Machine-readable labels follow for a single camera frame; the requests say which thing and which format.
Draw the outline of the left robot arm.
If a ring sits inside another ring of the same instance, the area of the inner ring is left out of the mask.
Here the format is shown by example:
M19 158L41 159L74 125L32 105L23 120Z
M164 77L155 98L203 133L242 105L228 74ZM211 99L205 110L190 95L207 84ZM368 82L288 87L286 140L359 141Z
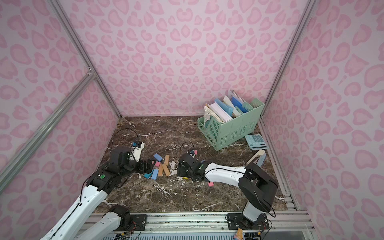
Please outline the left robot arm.
M82 226L107 196L120 186L122 178L134 173L150 174L154 160L140 160L139 150L125 147L112 150L110 160L86 179L80 195L63 217L43 236L44 240L102 240L108 234L121 230L124 237L145 229L147 216L133 217L128 207L112 206L102 218L80 233Z

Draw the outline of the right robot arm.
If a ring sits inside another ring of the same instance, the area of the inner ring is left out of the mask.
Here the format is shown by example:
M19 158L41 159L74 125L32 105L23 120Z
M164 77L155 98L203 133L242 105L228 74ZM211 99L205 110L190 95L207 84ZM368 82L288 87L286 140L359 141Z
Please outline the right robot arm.
M262 213L272 210L279 187L278 182L257 164L221 166L198 161L190 154L183 154L179 159L177 176L190 178L193 182L218 182L238 187L248 200L242 215L251 222L256 222Z

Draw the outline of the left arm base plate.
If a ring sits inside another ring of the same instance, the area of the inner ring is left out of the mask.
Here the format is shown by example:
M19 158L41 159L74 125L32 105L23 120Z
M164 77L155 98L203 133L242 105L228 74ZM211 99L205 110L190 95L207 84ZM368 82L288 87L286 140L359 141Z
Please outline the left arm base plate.
M116 229L118 232L137 232L144 231L146 228L148 215L144 214L126 214L121 217L119 227Z

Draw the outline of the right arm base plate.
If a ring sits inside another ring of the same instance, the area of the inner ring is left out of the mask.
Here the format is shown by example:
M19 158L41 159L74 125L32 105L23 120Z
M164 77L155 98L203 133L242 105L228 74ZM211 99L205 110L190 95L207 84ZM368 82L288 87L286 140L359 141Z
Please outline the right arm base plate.
M229 230L258 230L259 232L269 230L270 224L265 213L261 213L256 221L251 221L242 214L227 214L225 217Z

